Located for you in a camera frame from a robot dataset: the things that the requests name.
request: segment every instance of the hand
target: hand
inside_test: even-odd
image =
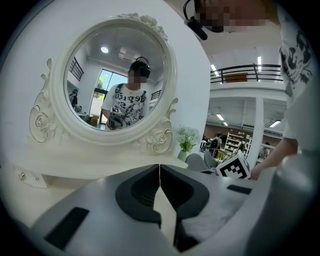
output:
[[[106,126],[107,126],[110,130],[112,130],[112,131],[116,129],[115,127],[111,126],[110,118],[107,119],[107,121],[106,121]]]
[[[253,168],[250,172],[250,180],[258,180],[260,173],[263,171],[260,168],[257,168],[258,166],[256,166],[255,168]]]

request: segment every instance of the decorative scroll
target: decorative scroll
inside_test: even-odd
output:
[[[175,98],[167,110],[165,117],[163,117],[156,127],[147,135],[136,140],[133,143],[134,147],[141,148],[143,151],[152,151],[157,154],[162,154],[168,151],[173,140],[170,117],[172,113],[176,112],[173,105],[177,102],[178,99]]]
[[[158,26],[158,22],[155,18],[144,15],[144,16],[139,16],[138,13],[129,13],[129,14],[121,14],[118,15],[119,18],[126,18],[126,19],[131,19],[131,20],[136,20],[139,22],[142,22],[155,31],[157,31],[166,41],[168,40],[168,37],[164,31],[164,28],[162,26]]]
[[[51,107],[51,101],[48,92],[48,83],[52,68],[52,60],[48,59],[47,66],[49,74],[41,75],[44,80],[44,86],[36,97],[29,117],[29,128],[32,137],[39,143],[44,143],[52,139],[56,134],[57,125],[54,123],[55,113]]]

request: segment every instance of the vase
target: vase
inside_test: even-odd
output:
[[[187,159],[187,152],[181,150],[180,153],[178,154],[178,159],[185,162]]]

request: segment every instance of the white column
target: white column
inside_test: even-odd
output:
[[[261,97],[255,98],[255,122],[252,136],[252,142],[250,151],[247,157],[247,161],[250,165],[250,169],[255,167],[256,161],[259,156],[262,139],[264,137],[264,99]]]

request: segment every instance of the bag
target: bag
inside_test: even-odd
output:
[[[217,139],[214,139],[214,140],[211,142],[210,149],[216,149],[217,147],[218,147],[218,140],[217,140]]]
[[[241,150],[243,152],[244,148],[245,148],[245,144],[241,143],[241,145],[239,146],[238,150]]]

